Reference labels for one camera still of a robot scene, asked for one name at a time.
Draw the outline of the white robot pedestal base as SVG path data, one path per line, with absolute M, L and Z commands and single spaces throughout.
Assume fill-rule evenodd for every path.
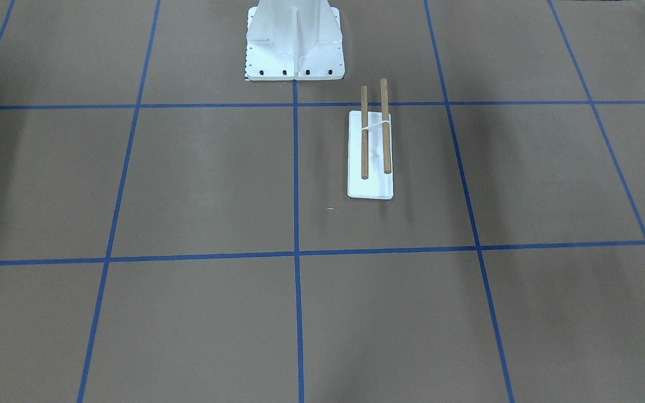
M 260 1 L 248 9 L 246 23 L 247 80 L 345 76 L 340 10 L 328 1 Z

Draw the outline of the white towel rack base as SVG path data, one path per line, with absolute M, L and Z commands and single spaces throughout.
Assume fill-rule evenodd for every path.
M 385 172 L 385 162 L 392 163 L 392 150 L 385 153 L 384 131 L 392 133 L 391 118 L 383 119 L 381 112 L 368 113 L 368 177 L 362 177 L 363 125 L 360 110 L 348 115 L 347 194 L 350 198 L 389 200 L 394 196 L 394 174 Z

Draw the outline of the wooden rack rod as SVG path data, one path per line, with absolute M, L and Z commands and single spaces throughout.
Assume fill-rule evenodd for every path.
M 381 127 L 383 141 L 383 159 L 384 174 L 392 174 L 392 150 L 391 150 L 391 120 L 389 105 L 389 84 L 387 78 L 383 77 L 380 81 L 381 87 Z
M 368 87 L 361 86 L 361 179 L 369 178 Z

